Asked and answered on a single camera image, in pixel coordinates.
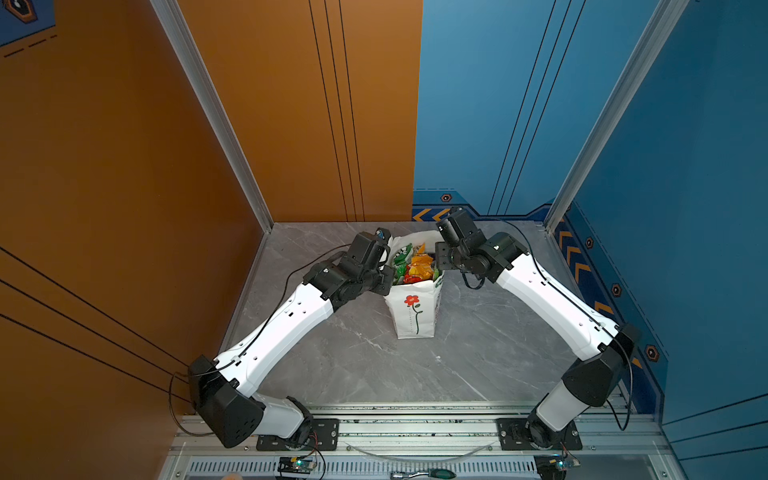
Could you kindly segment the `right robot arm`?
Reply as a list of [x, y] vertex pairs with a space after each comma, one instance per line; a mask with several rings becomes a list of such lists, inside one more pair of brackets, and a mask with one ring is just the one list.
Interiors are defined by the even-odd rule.
[[570, 347], [575, 362], [526, 419], [524, 435], [537, 449], [559, 448], [573, 421], [591, 407], [610, 403], [623, 376], [634, 392], [632, 354], [641, 333], [619, 325], [567, 290], [536, 260], [526, 240], [506, 232], [486, 236], [470, 214], [456, 207], [437, 222], [438, 268], [473, 275], [480, 289], [491, 282], [543, 319]]

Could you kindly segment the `green yellow snack bag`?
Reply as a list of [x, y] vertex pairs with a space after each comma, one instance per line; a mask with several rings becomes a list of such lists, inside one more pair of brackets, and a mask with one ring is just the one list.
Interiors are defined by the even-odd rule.
[[413, 256], [413, 244], [408, 243], [401, 247], [393, 258], [394, 268], [394, 285], [402, 285], [405, 283], [405, 276], [409, 272], [411, 259]]

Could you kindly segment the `white paper bag with flower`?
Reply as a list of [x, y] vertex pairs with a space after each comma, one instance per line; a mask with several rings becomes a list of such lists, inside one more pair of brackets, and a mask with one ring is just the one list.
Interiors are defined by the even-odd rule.
[[393, 237], [389, 245], [391, 255], [387, 261], [392, 265], [397, 251], [408, 243], [415, 245], [425, 243], [427, 253], [434, 259], [432, 281], [414, 284], [392, 285], [390, 293], [385, 296], [385, 302], [393, 317], [394, 327], [399, 339], [422, 339], [435, 336], [437, 316], [440, 305], [444, 271], [436, 265], [435, 244], [442, 237], [437, 231], [422, 231], [406, 236]]

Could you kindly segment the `small orange snack packet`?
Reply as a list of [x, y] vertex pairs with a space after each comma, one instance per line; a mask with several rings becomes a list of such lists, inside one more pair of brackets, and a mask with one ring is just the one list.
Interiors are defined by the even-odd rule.
[[421, 243], [415, 245], [412, 249], [411, 260], [409, 261], [410, 267], [428, 266], [431, 267], [434, 259], [427, 253], [426, 244]]

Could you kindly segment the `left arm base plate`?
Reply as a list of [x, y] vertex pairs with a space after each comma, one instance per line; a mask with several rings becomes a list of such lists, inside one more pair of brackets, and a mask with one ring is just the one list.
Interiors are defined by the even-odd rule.
[[260, 452], [309, 452], [315, 448], [321, 452], [335, 451], [338, 446], [340, 420], [315, 418], [302, 425], [289, 439], [273, 435], [257, 437], [256, 450]]

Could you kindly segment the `red yellow snack packet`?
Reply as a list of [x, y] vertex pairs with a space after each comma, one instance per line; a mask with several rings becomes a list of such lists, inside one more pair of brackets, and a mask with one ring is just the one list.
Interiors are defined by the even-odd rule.
[[405, 284], [414, 284], [424, 281], [432, 281], [434, 270], [429, 264], [411, 264], [404, 275]]

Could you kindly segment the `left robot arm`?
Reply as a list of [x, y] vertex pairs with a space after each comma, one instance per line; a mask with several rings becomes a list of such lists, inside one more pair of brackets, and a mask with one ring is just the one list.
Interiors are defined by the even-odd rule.
[[195, 412], [226, 448], [251, 435], [294, 446], [312, 434], [313, 416], [297, 399], [258, 389], [279, 361], [312, 329], [366, 292], [385, 296], [394, 269], [388, 230], [357, 234], [343, 252], [315, 263], [275, 312], [240, 342], [213, 359], [200, 356], [187, 370]]

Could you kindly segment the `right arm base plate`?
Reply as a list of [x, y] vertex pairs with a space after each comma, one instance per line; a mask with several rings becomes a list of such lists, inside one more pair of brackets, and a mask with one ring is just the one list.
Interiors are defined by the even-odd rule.
[[544, 423], [524, 418], [495, 420], [497, 436], [503, 451], [561, 450], [580, 451], [583, 443], [575, 422], [555, 432]]

